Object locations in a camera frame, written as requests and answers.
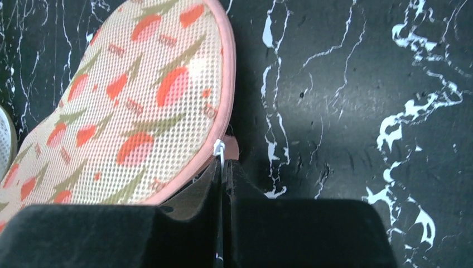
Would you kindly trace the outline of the floral mesh laundry bag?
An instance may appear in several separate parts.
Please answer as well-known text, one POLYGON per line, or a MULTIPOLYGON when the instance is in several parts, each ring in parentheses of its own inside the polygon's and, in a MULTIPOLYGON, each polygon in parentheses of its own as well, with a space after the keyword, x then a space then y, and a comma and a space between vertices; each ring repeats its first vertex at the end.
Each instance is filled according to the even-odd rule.
POLYGON ((34 204, 161 204, 216 157, 235 92, 219 1, 125 1, 1 180, 1 230, 34 204))

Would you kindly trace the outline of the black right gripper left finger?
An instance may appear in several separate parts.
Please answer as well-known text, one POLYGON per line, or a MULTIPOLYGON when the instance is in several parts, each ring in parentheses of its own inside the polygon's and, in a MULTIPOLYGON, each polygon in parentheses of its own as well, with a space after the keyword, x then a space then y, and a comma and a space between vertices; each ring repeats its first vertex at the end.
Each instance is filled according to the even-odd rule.
POLYGON ((1 234, 2 267, 213 267, 221 166, 160 205, 30 205, 1 234))

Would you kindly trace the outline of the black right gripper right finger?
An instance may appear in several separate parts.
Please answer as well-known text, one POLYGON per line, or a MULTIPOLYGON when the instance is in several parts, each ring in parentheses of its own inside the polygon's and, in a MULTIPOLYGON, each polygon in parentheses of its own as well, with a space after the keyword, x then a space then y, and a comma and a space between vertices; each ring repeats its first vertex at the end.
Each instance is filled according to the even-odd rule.
POLYGON ((269 199, 241 164, 223 167, 225 267, 396 267, 382 220, 348 199, 269 199))

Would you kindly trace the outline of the beige round mesh laundry bag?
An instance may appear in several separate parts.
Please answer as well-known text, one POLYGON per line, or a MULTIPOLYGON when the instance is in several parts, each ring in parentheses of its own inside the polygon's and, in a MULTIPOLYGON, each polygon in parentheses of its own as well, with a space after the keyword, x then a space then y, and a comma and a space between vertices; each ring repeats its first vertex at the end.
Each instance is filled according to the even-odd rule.
POLYGON ((1 180, 18 152, 15 126, 7 111, 1 107, 1 180))

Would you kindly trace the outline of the white zipper pull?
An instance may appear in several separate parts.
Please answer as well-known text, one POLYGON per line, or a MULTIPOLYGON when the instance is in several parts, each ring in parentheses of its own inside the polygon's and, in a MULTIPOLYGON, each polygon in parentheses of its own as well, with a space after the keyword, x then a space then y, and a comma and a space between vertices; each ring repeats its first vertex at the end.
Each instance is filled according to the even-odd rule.
POLYGON ((213 155, 217 158, 219 158, 220 161, 220 168, 221 168, 221 174, 223 174, 224 171, 224 162, 225 162, 225 149, 226 149, 226 144, 220 140, 217 139, 213 145, 213 155))

